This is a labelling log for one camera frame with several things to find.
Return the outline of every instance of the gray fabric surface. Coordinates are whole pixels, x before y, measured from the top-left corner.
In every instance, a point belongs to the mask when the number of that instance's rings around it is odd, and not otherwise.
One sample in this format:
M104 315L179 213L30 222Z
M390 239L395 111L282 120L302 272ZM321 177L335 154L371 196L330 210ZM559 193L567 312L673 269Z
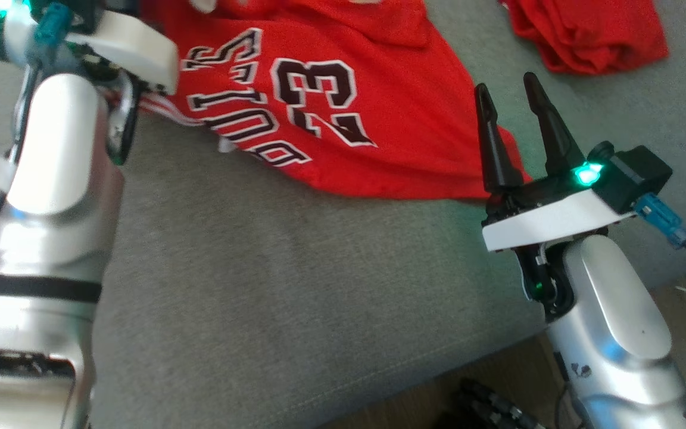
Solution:
M611 139L669 161L663 196L686 220L686 2L659 2L672 59L600 78L546 73L493 1L429 7L534 176L544 155L527 70L583 149ZM18 86L0 64L0 151ZM321 195L153 117L124 171L95 329L95 427L313 427L542 328L513 256L484 251L480 207ZM639 222L615 237L650 286L686 272Z

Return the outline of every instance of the blue cable connector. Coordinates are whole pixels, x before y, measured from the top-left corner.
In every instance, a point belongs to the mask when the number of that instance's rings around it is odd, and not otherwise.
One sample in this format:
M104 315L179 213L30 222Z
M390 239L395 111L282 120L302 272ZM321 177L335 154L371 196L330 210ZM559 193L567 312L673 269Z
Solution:
M661 201L658 195L652 192L642 195L634 204L634 211L658 228L675 249L681 249L686 245L686 229L682 225L681 217Z

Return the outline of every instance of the red basketball jersey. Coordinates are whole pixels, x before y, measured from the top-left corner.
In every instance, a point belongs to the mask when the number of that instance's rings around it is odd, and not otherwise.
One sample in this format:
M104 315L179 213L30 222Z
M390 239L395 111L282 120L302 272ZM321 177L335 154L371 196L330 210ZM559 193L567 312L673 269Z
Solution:
M177 94L145 108L322 191L487 196L473 81L422 1L241 3L220 0L208 15L185 0L145 3L180 54Z

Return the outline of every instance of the red fabric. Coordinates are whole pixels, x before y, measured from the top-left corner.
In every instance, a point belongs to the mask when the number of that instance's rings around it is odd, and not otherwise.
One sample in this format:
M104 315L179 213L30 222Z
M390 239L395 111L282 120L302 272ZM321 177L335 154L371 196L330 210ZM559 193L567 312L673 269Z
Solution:
M653 0L500 0L555 73L600 75L669 56Z
M210 126L322 191L487 196L473 81L422 1L220 0L210 15L186 0L144 8L182 58L177 94L147 109ZM501 135L520 167L514 139Z

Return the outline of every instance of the black strap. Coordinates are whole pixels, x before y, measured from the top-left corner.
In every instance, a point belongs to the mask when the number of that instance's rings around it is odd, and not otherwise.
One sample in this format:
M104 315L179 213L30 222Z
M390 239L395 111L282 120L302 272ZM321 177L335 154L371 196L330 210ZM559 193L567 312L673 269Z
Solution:
M53 277L0 275L0 296L29 296L90 302L100 300L102 285Z

